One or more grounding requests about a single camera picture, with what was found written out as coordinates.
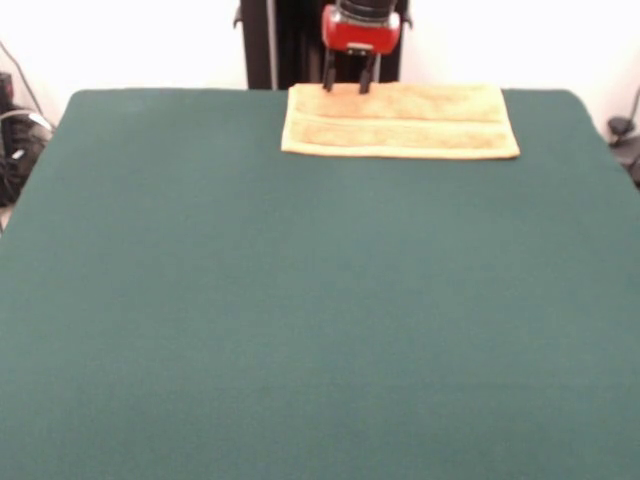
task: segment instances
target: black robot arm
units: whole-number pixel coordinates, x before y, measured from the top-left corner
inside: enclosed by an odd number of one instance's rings
[[[338,10],[348,18],[363,24],[385,22],[395,10],[398,0],[338,0]]]

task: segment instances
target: green table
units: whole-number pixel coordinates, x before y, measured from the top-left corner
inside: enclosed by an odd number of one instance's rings
[[[522,156],[279,151],[285,93],[73,97],[0,240],[0,479],[637,480],[640,198]]]

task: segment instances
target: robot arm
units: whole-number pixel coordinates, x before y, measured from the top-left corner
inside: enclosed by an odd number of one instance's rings
[[[400,39],[402,23],[411,19],[396,13],[397,0],[337,0],[327,5],[322,16],[322,39],[327,48],[323,87],[335,83],[336,52],[366,57],[360,76],[360,93],[368,93],[378,55],[391,53]]]

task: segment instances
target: yellow towel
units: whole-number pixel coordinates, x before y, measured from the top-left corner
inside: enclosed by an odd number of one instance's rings
[[[520,155],[499,87],[318,84],[289,89],[282,151],[449,160]]]

